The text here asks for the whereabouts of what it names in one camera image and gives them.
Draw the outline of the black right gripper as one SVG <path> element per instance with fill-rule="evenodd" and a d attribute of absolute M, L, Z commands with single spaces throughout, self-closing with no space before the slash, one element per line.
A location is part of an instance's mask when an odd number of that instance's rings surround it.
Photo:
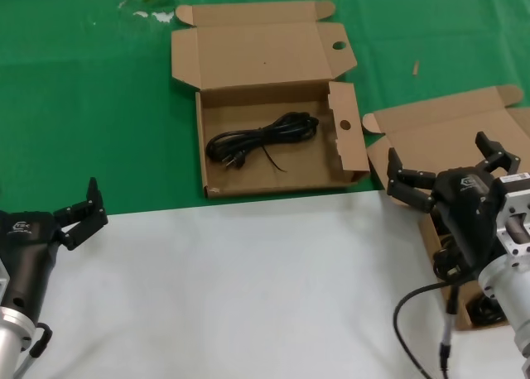
<path fill-rule="evenodd" d="M 419 211 L 432 211 L 436 204 L 468 266 L 484 268 L 494 250 L 498 208 L 488 200 L 494 182 L 490 173 L 502 168 L 508 175 L 515 175 L 520 159 L 484 132 L 477 133 L 475 145 L 484 158 L 476 168 L 459 167 L 437 176 L 433 172 L 405 169 L 396 150 L 389 148 L 387 194 Z"/>

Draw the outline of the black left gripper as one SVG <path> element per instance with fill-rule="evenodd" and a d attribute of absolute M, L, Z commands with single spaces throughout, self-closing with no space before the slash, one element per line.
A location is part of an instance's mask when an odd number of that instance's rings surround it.
<path fill-rule="evenodd" d="M 38 319 L 59 246 L 75 250 L 108 224 L 104 200 L 91 177 L 83 202 L 47 212 L 1 212 L 1 261 L 9 282 L 1 306 Z M 62 228 L 72 225 L 67 232 Z"/>

